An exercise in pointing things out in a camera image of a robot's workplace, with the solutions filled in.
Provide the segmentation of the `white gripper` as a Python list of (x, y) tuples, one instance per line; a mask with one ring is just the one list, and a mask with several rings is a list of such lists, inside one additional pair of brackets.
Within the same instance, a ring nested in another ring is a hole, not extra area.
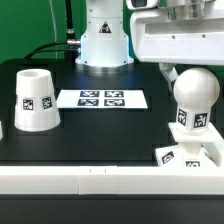
[(224, 8), (208, 8), (204, 18), (189, 21), (170, 21), (159, 9), (137, 11), (130, 28), (135, 55), (160, 63), (170, 91), (178, 78), (174, 64), (224, 65)]

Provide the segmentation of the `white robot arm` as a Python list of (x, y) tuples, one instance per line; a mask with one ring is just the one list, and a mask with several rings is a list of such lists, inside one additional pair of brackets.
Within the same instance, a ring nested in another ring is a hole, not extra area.
[(224, 65), (224, 0), (86, 0), (87, 29), (76, 63), (112, 72), (153, 62), (169, 83), (177, 64)]

